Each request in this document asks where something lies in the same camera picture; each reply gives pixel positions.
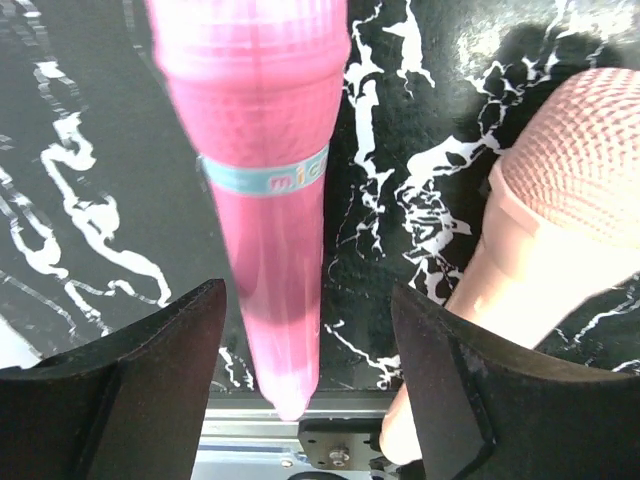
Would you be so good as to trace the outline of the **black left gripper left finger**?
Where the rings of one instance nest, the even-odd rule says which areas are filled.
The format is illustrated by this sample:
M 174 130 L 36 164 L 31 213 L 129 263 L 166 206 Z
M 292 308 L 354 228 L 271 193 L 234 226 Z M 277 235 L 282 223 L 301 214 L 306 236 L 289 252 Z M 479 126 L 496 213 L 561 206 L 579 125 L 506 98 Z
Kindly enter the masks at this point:
M 1 372 L 5 479 L 187 479 L 227 306 L 208 280 L 106 337 Z

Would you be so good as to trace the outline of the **pink toy microphone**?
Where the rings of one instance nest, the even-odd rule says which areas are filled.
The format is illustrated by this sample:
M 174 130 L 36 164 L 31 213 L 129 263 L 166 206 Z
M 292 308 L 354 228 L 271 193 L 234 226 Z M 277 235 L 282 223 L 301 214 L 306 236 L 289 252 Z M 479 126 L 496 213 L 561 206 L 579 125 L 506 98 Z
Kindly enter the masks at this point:
M 150 1 L 199 153 L 259 388 L 286 421 L 319 378 L 324 178 L 351 49 L 343 1 Z

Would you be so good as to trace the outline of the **peach toy microphone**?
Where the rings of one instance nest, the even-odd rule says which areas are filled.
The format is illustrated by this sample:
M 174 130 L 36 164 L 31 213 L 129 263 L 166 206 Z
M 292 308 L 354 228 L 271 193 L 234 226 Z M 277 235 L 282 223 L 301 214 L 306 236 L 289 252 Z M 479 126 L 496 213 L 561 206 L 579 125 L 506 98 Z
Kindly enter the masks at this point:
M 482 232 L 440 305 L 523 348 L 639 269 L 639 74 L 597 68 L 559 86 L 495 162 Z M 422 462 L 403 382 L 382 453 Z

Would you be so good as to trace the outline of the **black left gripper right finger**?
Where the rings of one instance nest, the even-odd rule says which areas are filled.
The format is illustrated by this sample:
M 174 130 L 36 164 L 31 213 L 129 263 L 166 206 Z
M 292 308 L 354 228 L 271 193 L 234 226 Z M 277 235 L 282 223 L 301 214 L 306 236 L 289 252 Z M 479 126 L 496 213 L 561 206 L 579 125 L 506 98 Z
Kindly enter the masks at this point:
M 396 285 L 391 315 L 430 479 L 635 479 L 639 379 L 516 345 Z

